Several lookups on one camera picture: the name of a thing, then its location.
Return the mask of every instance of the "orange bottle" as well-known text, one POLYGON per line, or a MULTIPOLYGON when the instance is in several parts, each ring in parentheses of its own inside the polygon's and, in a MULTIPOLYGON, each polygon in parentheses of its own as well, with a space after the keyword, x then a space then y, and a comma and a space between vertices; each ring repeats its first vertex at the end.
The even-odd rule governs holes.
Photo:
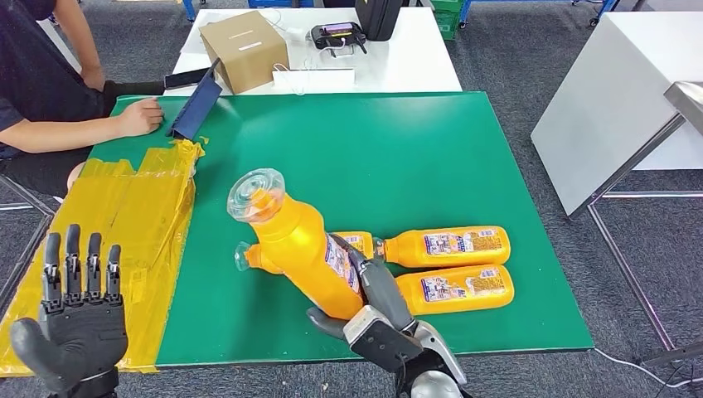
MULTIPOLYGON (((349 242, 357 250, 366 256, 367 259, 374 256, 373 237, 368 232, 352 231, 352 232, 333 232, 341 238, 349 242)), ((261 254, 261 248, 257 245, 249 245, 246 242, 240 242, 235 251, 235 264, 240 271, 249 268, 262 269, 270 274, 282 274, 283 271, 269 260, 265 255, 261 254)))
POLYGON ((502 307, 515 296, 502 265, 433 269, 395 278, 413 315, 502 307))
POLYGON ((376 253, 407 268, 505 264, 510 241, 500 226, 439 228, 377 239, 376 253))
POLYGON ((350 319, 361 309, 359 278, 346 251, 327 235, 314 207, 285 193, 280 172, 248 172, 232 187, 227 211, 251 225, 260 254, 328 316, 350 319))

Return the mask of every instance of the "green bin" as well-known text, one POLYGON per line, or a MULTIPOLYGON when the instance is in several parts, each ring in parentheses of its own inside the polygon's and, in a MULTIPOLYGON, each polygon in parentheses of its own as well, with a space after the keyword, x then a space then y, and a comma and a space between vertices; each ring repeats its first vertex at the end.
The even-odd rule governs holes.
POLYGON ((437 20, 437 27, 439 27, 439 32, 442 33, 442 38, 444 40, 453 40, 459 24, 459 13, 435 11, 434 19, 437 20))
POLYGON ((432 0, 435 11, 461 12, 463 0, 432 0))

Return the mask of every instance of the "person's arm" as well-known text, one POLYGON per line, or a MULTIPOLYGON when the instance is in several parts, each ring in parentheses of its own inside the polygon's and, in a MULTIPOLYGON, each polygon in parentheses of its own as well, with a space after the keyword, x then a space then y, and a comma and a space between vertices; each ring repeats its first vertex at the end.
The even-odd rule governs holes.
POLYGON ((0 142, 27 153, 89 147, 116 138, 151 133, 163 121, 155 98, 130 104, 122 114, 85 122, 31 122, 22 119, 0 131, 0 142))
POLYGON ((54 16, 78 56, 85 84, 102 91, 105 84, 102 65, 85 15, 76 0, 56 0, 54 16))

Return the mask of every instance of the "black shirt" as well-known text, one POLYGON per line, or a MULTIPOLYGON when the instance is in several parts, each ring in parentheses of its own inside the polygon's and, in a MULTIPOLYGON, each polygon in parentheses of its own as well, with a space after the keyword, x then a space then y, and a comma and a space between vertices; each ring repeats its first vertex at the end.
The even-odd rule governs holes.
MULTIPOLYGON (((103 114, 102 94, 88 88, 36 21, 56 0, 0 0, 0 131, 22 119, 80 122, 103 114)), ((0 143, 0 159, 20 153, 0 143)))

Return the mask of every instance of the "gray carpet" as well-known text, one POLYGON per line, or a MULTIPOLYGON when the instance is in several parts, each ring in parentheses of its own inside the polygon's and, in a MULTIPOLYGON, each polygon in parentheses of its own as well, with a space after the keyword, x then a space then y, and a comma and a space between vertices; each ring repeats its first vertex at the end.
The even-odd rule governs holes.
MULTIPOLYGON (((190 24, 170 2, 84 2, 104 67, 117 80, 157 79, 177 59, 190 24)), ((621 7, 627 9, 623 1, 621 7)), ((208 7, 243 7, 210 0, 208 7)), ((632 360, 659 343, 618 272, 613 257, 586 216, 566 220, 530 141, 530 132, 589 37, 595 5, 568 2, 479 3, 457 40, 447 44, 465 90, 485 90, 595 344, 632 360)), ((674 188, 703 187, 698 172, 667 172, 674 188)), ((658 187, 660 174, 637 172, 626 188, 658 187)), ((11 201, 0 190, 0 202, 11 201)), ((698 245, 701 204, 694 200, 604 201, 599 205, 613 234, 641 275, 646 291, 680 343, 703 337, 698 245)), ((38 215, 0 214, 0 262, 14 260, 38 215)), ((0 277, 7 268, 0 267, 0 277)), ((595 352, 462 358, 476 397, 654 397, 659 385, 643 373, 595 352)), ((671 366, 655 369, 668 377, 671 366)), ((701 371, 693 367, 696 376, 701 371)), ((691 376, 689 362, 672 380, 691 376)), ((389 375, 367 363, 297 366, 223 366, 123 374, 122 397, 390 397, 389 375)), ((692 397, 697 386, 664 390, 660 397, 692 397)), ((33 378, 0 385, 2 397, 46 394, 33 378)))

